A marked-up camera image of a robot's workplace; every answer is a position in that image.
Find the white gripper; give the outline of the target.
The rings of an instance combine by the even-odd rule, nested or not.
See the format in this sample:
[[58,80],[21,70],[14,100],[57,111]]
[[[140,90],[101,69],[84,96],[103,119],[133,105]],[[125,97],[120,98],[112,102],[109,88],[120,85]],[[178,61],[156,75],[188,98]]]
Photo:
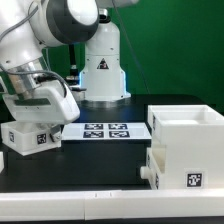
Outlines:
[[[80,116],[80,110],[70,89],[58,80],[44,82],[33,92],[33,97],[20,100],[17,95],[4,94],[3,100],[16,121],[40,124],[69,124]],[[50,128],[53,142],[62,139],[61,126]]]

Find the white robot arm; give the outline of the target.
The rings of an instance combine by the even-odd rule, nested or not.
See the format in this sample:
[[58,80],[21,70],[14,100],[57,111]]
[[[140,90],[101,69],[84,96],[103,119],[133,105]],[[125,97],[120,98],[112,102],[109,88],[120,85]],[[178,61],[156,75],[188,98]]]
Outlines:
[[13,148],[61,144],[61,127],[80,116],[66,81],[46,66],[42,50],[86,45],[84,99],[114,103],[130,97],[119,64],[119,31],[104,11],[139,0],[0,0],[3,100],[14,120],[1,125]]

